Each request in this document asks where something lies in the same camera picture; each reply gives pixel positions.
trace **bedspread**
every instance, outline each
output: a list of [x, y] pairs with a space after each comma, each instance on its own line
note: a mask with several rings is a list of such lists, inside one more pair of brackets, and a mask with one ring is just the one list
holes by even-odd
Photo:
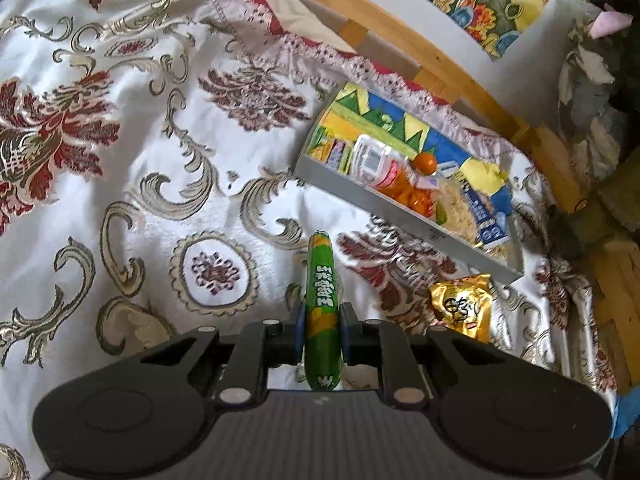
[[[39, 478], [37, 402], [203, 324], [284, 318], [306, 240], [331, 235], [361, 319], [420, 333], [462, 262], [290, 174], [347, 80], [508, 172], [526, 276], [494, 283], [491, 343], [609, 401], [588, 283], [550, 254], [545, 179], [506, 140], [357, 54], [285, 31], [266, 0], [3, 0], [0, 472]], [[366, 386], [345, 371], [344, 387]], [[293, 368], [272, 387], [302, 387]]]

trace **snack bag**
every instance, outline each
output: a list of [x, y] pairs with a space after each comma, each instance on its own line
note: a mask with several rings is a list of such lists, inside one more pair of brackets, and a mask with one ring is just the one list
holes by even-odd
[[504, 220], [500, 222], [500, 217], [497, 218], [490, 211], [489, 203], [485, 203], [482, 200], [480, 194], [469, 184], [462, 171], [457, 171], [453, 174], [452, 179], [460, 183], [466, 201], [469, 204], [469, 211], [474, 216], [478, 226], [478, 243], [485, 249], [491, 249], [505, 243], [509, 239], [509, 235], [506, 232]]
[[476, 274], [431, 285], [436, 317], [457, 332], [488, 342], [492, 305], [489, 278], [488, 274]]
[[347, 174], [352, 151], [352, 142], [335, 137], [332, 130], [318, 126], [306, 153], [311, 158], [324, 162], [332, 170]]
[[312, 390], [333, 390], [341, 367], [334, 252], [329, 235], [316, 231], [309, 238], [306, 270], [306, 381]]
[[405, 156], [386, 144], [361, 135], [354, 147], [351, 176], [418, 214], [437, 220], [438, 178], [416, 173]]

